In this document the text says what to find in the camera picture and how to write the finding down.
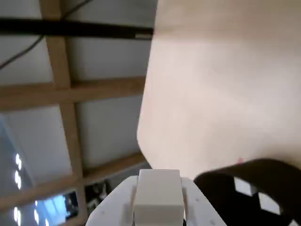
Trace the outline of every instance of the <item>ceiling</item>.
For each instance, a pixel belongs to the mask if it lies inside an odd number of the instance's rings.
[[[64,1],[66,10],[80,0]],[[71,19],[153,26],[154,0],[94,0]],[[41,18],[38,0],[3,0],[0,16]],[[36,36],[0,36],[0,62],[29,46]],[[68,38],[74,81],[144,76],[150,41]],[[51,82],[45,40],[0,71],[0,86]],[[83,167],[91,168],[139,151],[136,128],[142,96],[93,100],[76,105]],[[1,120],[34,184],[71,174],[57,105],[1,112]]]

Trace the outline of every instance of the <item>black object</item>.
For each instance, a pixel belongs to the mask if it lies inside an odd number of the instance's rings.
[[[0,35],[12,34],[150,40],[153,29],[66,20],[0,18]]]
[[[276,201],[281,216],[261,210],[257,195],[235,191],[233,177],[249,182]],[[232,225],[288,226],[292,219],[301,225],[301,171],[281,161],[258,159],[203,173],[194,179],[225,221]]]

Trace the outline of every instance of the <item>black ceiling rail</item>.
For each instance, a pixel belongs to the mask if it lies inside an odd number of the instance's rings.
[[[151,40],[153,28],[67,20],[0,17],[0,35],[47,35]]]

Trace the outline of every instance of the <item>wooden ceiling beam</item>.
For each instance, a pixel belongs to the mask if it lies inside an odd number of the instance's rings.
[[[129,167],[135,166],[145,161],[142,153],[135,153],[126,158],[117,159],[104,165],[91,168],[84,172],[84,183],[86,185],[95,183],[100,179],[109,177],[115,173],[126,170]]]
[[[61,179],[37,185],[35,187],[21,190],[20,192],[0,197],[0,211],[5,211],[15,206],[34,203],[36,200],[44,200],[52,195],[60,194],[68,189],[74,188],[77,178],[66,176]]]
[[[79,82],[65,89],[52,83],[0,87],[0,111],[139,95],[144,82],[145,77],[133,77]]]
[[[60,0],[40,0],[41,13],[44,19],[60,19]],[[71,88],[71,76],[64,37],[47,36],[50,65],[52,68],[53,84],[56,90]],[[79,144],[78,129],[74,103],[60,103],[61,118],[69,152],[69,158],[73,176],[78,181],[83,179],[82,154]],[[88,218],[85,185],[77,184],[75,187],[76,197],[79,204],[79,219],[85,223]]]
[[[22,206],[31,202],[33,203],[35,200],[44,200],[48,197],[75,189],[78,185],[91,184],[145,161],[142,153],[136,153],[126,158],[118,159],[87,170],[83,179],[76,178],[75,176],[67,176],[56,181],[46,182],[27,190],[20,191],[13,195],[1,196],[0,211],[6,211],[15,206]]]

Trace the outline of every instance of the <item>white block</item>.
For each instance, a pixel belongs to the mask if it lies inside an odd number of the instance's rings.
[[[239,178],[234,178],[234,184],[235,184],[235,190],[239,193],[253,196],[257,192],[256,187],[252,186],[248,182],[241,180]]]
[[[292,220],[289,226],[299,226],[296,221]]]
[[[180,172],[140,170],[134,215],[136,226],[182,226],[184,201]]]
[[[262,210],[275,213],[277,215],[281,214],[281,208],[277,202],[275,202],[271,197],[266,194],[258,193],[260,207]]]

